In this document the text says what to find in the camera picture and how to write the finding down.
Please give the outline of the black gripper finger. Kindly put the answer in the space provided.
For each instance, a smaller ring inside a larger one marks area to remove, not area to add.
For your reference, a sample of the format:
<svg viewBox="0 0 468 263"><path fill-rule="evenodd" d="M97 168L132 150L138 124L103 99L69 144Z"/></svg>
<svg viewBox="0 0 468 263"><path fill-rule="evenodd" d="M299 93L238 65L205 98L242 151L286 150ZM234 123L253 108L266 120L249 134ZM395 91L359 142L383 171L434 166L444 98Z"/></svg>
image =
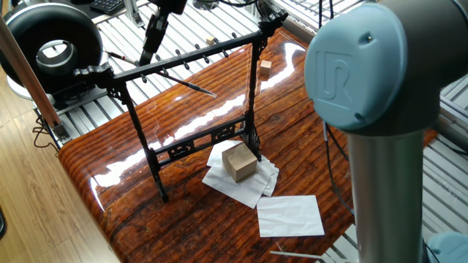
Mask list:
<svg viewBox="0 0 468 263"><path fill-rule="evenodd" d="M152 55L159 47L159 32L157 28L158 17L152 15L146 30L146 38L143 44L143 51L140 56L139 65L144 66L151 63Z"/></svg>
<svg viewBox="0 0 468 263"><path fill-rule="evenodd" d="M154 54L159 49L168 26L169 12L159 9L151 16L148 24L148 52Z"/></svg>

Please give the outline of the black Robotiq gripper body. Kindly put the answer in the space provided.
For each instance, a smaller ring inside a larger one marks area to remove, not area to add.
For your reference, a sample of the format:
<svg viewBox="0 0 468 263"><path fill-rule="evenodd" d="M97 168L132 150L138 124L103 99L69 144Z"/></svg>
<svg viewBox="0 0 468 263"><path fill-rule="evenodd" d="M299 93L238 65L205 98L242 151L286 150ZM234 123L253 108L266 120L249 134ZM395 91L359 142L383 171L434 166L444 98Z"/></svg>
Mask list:
<svg viewBox="0 0 468 263"><path fill-rule="evenodd" d="M148 0L157 5L163 12L181 15L186 6L187 0Z"/></svg>

